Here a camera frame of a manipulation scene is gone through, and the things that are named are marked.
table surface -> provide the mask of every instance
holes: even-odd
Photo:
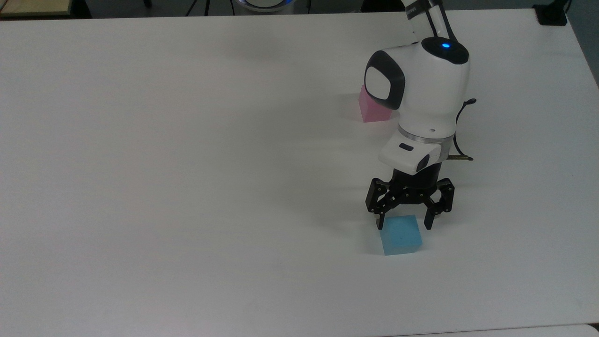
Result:
[[[6,0],[0,17],[67,15],[71,3],[72,0]]]
[[[524,329],[453,332],[419,337],[598,337],[599,332],[589,325],[527,327]]]
[[[0,22],[3,336],[389,336],[599,321],[599,91],[571,27],[448,13],[471,53],[453,211],[384,256],[403,13]]]

